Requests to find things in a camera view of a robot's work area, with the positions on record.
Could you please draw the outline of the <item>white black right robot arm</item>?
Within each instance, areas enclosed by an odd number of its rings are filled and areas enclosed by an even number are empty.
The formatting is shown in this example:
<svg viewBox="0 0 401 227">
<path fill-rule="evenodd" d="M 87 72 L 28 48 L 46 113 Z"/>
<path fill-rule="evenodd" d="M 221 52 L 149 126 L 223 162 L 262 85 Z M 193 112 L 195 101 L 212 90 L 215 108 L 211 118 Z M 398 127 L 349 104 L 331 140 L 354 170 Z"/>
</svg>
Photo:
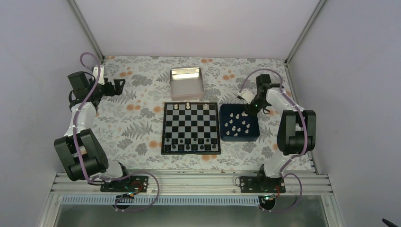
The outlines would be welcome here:
<svg viewBox="0 0 401 227">
<path fill-rule="evenodd" d="M 303 156 L 315 147 L 316 113 L 296 104 L 286 93 L 283 80 L 273 83 L 268 74 L 256 78 L 257 92 L 240 88 L 238 96 L 246 102 L 245 111 L 256 115 L 272 106 L 281 116 L 276 152 L 263 164 L 251 182 L 261 192 L 278 190 L 284 183 L 283 171 L 296 157 Z"/>
</svg>

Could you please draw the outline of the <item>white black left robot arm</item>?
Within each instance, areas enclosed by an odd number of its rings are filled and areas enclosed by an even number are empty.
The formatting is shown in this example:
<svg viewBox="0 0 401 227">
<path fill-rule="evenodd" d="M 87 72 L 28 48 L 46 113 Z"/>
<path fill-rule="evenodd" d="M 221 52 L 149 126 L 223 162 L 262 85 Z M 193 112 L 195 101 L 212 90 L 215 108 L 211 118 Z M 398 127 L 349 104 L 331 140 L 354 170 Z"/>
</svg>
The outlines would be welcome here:
<svg viewBox="0 0 401 227">
<path fill-rule="evenodd" d="M 72 73 L 68 79 L 72 86 L 70 96 L 75 96 L 75 99 L 69 97 L 72 117 L 64 136 L 54 141 L 67 176 L 72 181 L 87 180 L 89 183 L 94 183 L 95 179 L 113 179 L 117 190 L 128 190 L 132 179 L 126 167 L 109 161 L 92 131 L 101 99 L 121 95 L 126 81 L 104 79 L 103 83 L 96 83 L 95 76 L 84 71 Z"/>
</svg>

